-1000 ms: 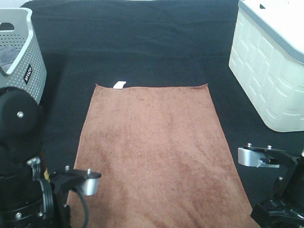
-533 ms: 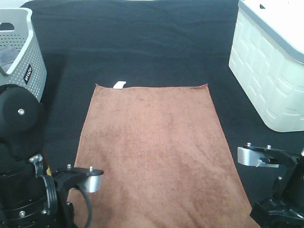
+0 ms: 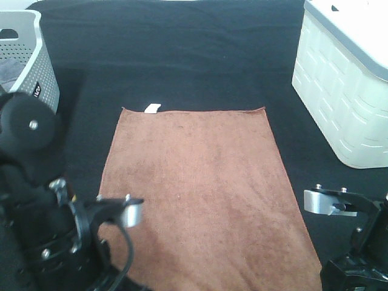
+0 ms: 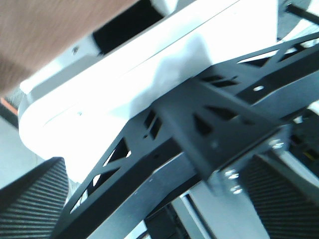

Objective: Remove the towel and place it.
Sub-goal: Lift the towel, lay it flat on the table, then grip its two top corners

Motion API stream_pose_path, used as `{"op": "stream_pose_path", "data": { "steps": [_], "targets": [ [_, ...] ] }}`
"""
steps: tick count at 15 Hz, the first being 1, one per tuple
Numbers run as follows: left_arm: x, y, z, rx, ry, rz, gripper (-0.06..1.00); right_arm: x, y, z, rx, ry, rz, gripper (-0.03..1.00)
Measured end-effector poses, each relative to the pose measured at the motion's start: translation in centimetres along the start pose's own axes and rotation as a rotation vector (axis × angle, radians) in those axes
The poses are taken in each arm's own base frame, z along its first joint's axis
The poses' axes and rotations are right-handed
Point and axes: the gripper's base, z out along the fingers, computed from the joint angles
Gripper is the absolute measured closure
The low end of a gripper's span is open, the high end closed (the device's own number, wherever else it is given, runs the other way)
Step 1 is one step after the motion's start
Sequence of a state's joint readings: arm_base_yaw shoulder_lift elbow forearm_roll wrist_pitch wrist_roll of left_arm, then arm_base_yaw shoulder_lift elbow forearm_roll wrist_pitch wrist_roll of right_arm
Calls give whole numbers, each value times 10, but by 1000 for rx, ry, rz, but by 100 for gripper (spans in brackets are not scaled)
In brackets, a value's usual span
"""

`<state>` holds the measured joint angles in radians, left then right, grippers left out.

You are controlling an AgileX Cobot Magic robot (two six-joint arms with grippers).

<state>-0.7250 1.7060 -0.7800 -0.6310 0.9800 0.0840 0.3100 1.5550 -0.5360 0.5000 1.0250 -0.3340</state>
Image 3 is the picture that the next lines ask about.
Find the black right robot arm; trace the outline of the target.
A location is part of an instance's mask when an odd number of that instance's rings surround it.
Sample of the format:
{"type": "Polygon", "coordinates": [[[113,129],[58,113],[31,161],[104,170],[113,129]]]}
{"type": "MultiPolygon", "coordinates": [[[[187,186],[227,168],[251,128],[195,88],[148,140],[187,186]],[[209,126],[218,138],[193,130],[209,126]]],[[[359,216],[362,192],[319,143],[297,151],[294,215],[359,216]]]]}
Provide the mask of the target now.
{"type": "Polygon", "coordinates": [[[323,290],[387,290],[387,201],[373,203],[366,225],[352,233],[351,249],[320,272],[323,290]]]}

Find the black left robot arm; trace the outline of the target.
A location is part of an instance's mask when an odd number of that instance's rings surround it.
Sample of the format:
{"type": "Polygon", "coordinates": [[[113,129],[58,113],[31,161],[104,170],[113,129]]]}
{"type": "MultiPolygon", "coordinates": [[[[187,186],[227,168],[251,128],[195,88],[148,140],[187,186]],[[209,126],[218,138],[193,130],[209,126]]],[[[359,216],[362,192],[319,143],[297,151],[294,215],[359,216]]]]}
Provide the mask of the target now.
{"type": "Polygon", "coordinates": [[[62,126],[44,102],[1,96],[1,212],[15,243],[16,290],[90,290],[98,276],[87,214],[64,178],[62,126]]]}

